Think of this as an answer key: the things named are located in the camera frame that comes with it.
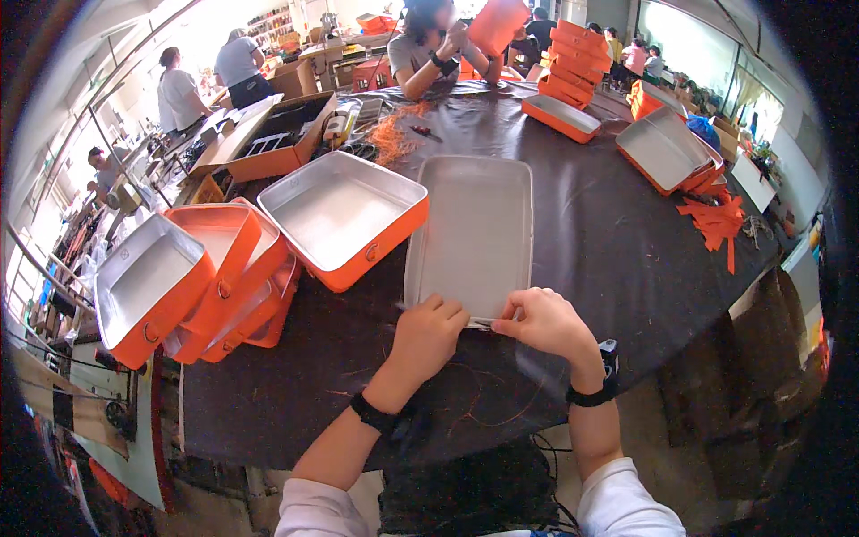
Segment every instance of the floor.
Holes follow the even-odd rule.
[[[668,446],[662,399],[655,378],[649,378],[619,396],[618,407],[624,453],[632,457],[639,478],[656,501],[673,509],[690,534],[704,533],[717,523],[734,519],[737,503],[716,499],[701,447]],[[566,425],[552,427],[542,434],[555,448],[570,446]],[[553,465],[551,453],[548,456]],[[557,498],[575,513],[582,482],[571,454],[558,453],[557,457],[560,476]],[[289,472],[265,473],[266,482],[278,489],[288,477]],[[381,489],[381,473],[370,472],[362,475],[349,491],[373,531],[379,527],[376,497]],[[179,513],[167,516],[158,512],[154,516],[159,535],[252,536],[251,527],[258,530],[267,528],[273,532],[277,526],[279,494],[257,498],[246,506],[237,500],[214,497],[179,482],[177,495],[180,497]]]

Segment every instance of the white sleeve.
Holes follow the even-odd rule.
[[[629,457],[609,462],[584,482],[576,519],[588,537],[686,535],[674,511],[638,480]]]
[[[274,537],[370,537],[367,523],[344,491],[306,479],[287,479]]]

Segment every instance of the metal ring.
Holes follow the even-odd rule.
[[[370,263],[376,261],[377,253],[376,250],[379,249],[379,243],[374,242],[367,248],[367,252],[364,253],[364,258],[367,259]]]
[[[227,291],[226,291],[227,295],[226,296],[224,295],[224,291],[222,289],[223,285],[225,285],[223,280],[221,280],[220,282],[217,283],[217,295],[220,296],[222,299],[227,300],[229,298],[229,285],[227,285]]]
[[[146,339],[146,340],[147,340],[147,341],[149,341],[150,343],[155,343],[156,341],[158,341],[158,336],[155,336],[154,338],[150,339],[150,338],[149,338],[149,335],[147,335],[147,333],[146,333],[146,328],[147,328],[148,326],[149,326],[149,323],[148,323],[148,322],[143,323],[143,339]]]

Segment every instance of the shelf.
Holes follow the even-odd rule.
[[[286,8],[286,11],[281,11],[280,13],[277,13],[277,14],[272,15],[270,17],[266,17],[265,19],[262,19],[260,21],[256,21],[254,24],[248,24],[247,27],[253,28],[253,27],[259,26],[263,22],[270,21],[271,19],[277,19],[278,17],[289,16],[289,7],[288,6],[282,6],[282,7]]]

